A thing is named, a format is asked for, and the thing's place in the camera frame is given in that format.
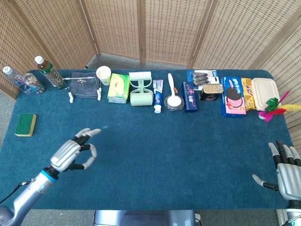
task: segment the plastic water bottle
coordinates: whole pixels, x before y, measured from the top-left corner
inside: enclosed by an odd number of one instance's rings
[[[36,56],[34,60],[38,64],[39,71],[43,75],[45,75],[45,77],[51,82],[51,84],[55,88],[64,89],[66,87],[63,78],[53,67],[52,63],[48,62],[47,60],[44,60],[41,56]]]
[[[30,94],[33,92],[31,87],[27,86],[24,82],[24,78],[22,74],[15,70],[12,69],[9,66],[6,66],[3,68],[3,72],[6,75],[6,77],[15,85],[17,86],[21,91],[23,91],[26,94]]]

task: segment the pink feather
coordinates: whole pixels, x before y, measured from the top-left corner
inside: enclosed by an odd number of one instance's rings
[[[284,98],[286,98],[286,96],[287,96],[289,93],[290,93],[290,90],[287,91],[287,92],[283,95],[283,97],[281,97],[281,99],[279,100],[279,103],[281,103],[281,102],[284,100]]]
[[[264,121],[265,121],[265,122],[269,122],[269,121],[273,118],[273,115],[270,114],[270,113],[259,112],[258,114],[259,114],[261,117],[264,118]]]

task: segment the wicker panel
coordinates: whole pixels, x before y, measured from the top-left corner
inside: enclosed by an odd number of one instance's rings
[[[101,51],[139,58],[136,0],[84,0]]]
[[[0,86],[10,95],[18,94],[18,89],[2,73],[4,66],[11,66],[21,73],[36,68],[34,57],[40,52],[14,15],[0,1]]]
[[[300,0],[220,0],[194,67],[248,68],[300,4]]]
[[[301,104],[301,26],[265,62],[262,69],[274,76],[280,96],[291,91],[284,100],[285,104]],[[301,111],[287,113],[285,118],[287,123],[300,120]]]
[[[61,68],[83,68],[95,54],[77,2],[16,0]]]
[[[145,0],[146,60],[187,65],[208,0]]]
[[[296,150],[301,153],[301,129],[290,133],[293,145]]]

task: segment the green sponge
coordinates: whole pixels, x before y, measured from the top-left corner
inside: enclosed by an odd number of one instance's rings
[[[32,113],[23,113],[19,115],[15,135],[18,137],[31,137],[36,124],[37,115]]]

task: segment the paper cup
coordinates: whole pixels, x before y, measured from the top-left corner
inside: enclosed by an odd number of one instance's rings
[[[103,85],[109,86],[111,80],[111,69],[107,66],[101,66],[96,70],[96,75]]]

